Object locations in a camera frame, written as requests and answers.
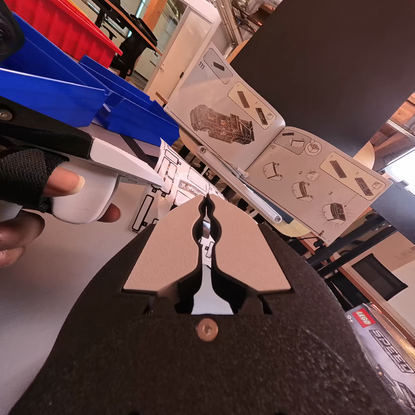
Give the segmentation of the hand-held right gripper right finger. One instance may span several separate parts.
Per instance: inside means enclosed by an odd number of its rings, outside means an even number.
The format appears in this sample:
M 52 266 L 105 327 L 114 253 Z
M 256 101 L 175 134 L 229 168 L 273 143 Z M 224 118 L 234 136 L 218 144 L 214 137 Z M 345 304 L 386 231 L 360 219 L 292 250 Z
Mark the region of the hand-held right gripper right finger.
M 259 294 L 291 289 L 258 223 L 217 195 L 211 195 L 211 236 L 215 270 Z

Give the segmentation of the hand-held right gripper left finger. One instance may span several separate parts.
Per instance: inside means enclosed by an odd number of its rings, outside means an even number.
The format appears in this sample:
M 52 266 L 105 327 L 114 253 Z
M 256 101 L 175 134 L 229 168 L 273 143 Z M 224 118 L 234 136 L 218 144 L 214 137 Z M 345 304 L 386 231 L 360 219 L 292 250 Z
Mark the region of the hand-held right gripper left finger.
M 155 295 L 174 292 L 178 283 L 202 270 L 200 231 L 205 197 L 196 196 L 161 218 L 150 234 L 123 289 Z

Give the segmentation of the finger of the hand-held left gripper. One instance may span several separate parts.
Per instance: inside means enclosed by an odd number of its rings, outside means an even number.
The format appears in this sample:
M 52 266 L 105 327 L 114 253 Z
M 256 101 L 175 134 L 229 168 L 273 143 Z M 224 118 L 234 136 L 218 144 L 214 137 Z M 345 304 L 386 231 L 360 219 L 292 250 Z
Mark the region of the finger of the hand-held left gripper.
M 93 138 L 90 160 L 116 171 L 123 183 L 163 187 L 163 178 L 148 163 L 101 139 Z

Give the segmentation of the sticker sheet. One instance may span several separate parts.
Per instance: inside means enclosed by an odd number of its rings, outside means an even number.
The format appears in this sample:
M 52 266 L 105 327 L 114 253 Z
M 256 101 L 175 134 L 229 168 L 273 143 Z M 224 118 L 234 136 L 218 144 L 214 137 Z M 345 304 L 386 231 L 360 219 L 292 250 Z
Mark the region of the sticker sheet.
M 130 226 L 130 231 L 137 234 L 132 242 L 139 247 L 140 254 L 157 222 L 171 210 L 199 195 L 205 198 L 209 195 L 217 195 L 225 200 L 213 184 L 164 141 L 161 142 L 160 155 L 154 170 L 163 178 L 163 187 L 145 186 L 137 205 L 135 218 Z M 165 295 L 155 295 L 126 291 L 148 296 L 148 305 L 144 309 L 144 314 L 192 313 L 194 295 L 203 283 L 203 264 L 211 267 L 212 250 L 215 244 L 210 236 L 210 219 L 206 214 L 206 207 L 204 207 L 202 225 L 203 230 L 199 234 L 202 256 L 201 272 L 178 283 L 178 288 L 175 288 L 173 293 L 169 291 Z

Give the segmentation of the lego instruction booklet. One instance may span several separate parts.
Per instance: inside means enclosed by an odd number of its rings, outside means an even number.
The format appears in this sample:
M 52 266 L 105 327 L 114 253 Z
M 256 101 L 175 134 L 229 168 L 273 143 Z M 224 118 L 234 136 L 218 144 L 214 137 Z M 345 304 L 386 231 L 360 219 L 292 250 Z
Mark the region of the lego instruction booklet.
M 287 126 L 211 42 L 165 110 L 228 179 L 331 244 L 393 184 L 311 127 Z

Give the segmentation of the lego set box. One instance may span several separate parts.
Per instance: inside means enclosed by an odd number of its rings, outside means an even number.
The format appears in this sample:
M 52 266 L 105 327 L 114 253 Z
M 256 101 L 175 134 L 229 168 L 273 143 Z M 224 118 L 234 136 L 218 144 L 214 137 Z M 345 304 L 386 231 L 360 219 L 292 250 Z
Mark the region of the lego set box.
M 362 304 L 346 312 L 368 360 L 405 414 L 415 413 L 414 348 L 381 312 Z

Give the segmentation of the person's left hand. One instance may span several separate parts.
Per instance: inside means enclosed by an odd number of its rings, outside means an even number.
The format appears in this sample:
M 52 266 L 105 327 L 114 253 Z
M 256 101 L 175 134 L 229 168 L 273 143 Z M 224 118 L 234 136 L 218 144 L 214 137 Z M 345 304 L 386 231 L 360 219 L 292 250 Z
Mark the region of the person's left hand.
M 46 183 L 43 196 L 68 196 L 80 188 L 81 177 L 79 175 L 57 167 Z M 0 268 L 7 268 L 18 261 L 25 253 L 27 245 L 43 232 L 44 227 L 45 221 L 42 216 L 25 210 L 20 210 L 14 219 L 1 222 Z

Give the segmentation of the white booklet stand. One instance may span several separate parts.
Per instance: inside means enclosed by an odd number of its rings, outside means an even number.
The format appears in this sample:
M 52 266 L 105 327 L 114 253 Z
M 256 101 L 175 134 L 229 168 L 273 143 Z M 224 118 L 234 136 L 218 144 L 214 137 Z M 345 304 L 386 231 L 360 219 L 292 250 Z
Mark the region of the white booklet stand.
M 286 225 L 283 217 L 272 207 L 271 203 L 264 201 L 241 180 L 238 171 L 216 157 L 205 146 L 196 145 L 196 149 L 193 153 L 199 156 L 222 181 L 231 187 L 242 199 L 248 202 L 249 205 L 255 208 L 270 223 L 273 225 Z

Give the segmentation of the red storage bin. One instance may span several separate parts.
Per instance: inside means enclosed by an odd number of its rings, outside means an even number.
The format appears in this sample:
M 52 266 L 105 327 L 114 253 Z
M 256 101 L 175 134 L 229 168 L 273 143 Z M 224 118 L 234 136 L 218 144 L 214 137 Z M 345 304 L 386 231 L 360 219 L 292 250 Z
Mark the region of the red storage bin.
M 6 0 L 8 8 L 62 51 L 108 68 L 122 51 L 75 5 L 66 0 Z

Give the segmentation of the black office chair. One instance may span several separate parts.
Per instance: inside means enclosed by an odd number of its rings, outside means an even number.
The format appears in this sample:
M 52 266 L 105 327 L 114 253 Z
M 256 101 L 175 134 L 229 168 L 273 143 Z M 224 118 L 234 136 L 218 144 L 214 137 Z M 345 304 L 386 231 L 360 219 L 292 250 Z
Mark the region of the black office chair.
M 131 34 L 119 46 L 122 54 L 116 54 L 110 67 L 119 71 L 119 76 L 128 80 L 132 75 L 137 59 L 146 48 L 157 52 L 157 39 L 146 23 L 133 14 L 129 14 L 122 6 L 120 0 L 94 1 L 99 7 L 95 25 L 100 28 L 106 19 L 111 19 L 120 28 L 127 28 Z

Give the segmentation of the tan curved panel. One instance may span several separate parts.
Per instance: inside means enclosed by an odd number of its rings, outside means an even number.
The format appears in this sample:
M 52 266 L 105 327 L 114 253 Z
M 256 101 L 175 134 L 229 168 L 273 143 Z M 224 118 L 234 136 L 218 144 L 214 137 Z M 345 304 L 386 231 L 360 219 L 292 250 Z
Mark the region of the tan curved panel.
M 366 166 L 368 169 L 373 169 L 375 164 L 375 157 L 375 150 L 372 143 L 367 142 L 353 157 L 353 159 Z

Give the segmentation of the small black panel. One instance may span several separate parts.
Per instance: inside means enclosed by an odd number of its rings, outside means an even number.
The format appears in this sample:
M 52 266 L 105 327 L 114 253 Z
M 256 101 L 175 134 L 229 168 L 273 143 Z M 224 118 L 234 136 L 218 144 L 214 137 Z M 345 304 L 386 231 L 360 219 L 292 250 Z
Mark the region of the small black panel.
M 383 192 L 371 207 L 397 229 L 414 227 L 415 197 L 397 183 Z

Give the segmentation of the large black panel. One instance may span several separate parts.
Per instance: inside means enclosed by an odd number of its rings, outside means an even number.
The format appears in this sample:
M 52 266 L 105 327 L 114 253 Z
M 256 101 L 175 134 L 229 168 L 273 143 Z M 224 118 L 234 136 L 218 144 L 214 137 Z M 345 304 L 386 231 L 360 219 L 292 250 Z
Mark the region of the large black panel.
M 413 0 L 285 0 L 231 62 L 285 124 L 354 156 L 415 89 Z

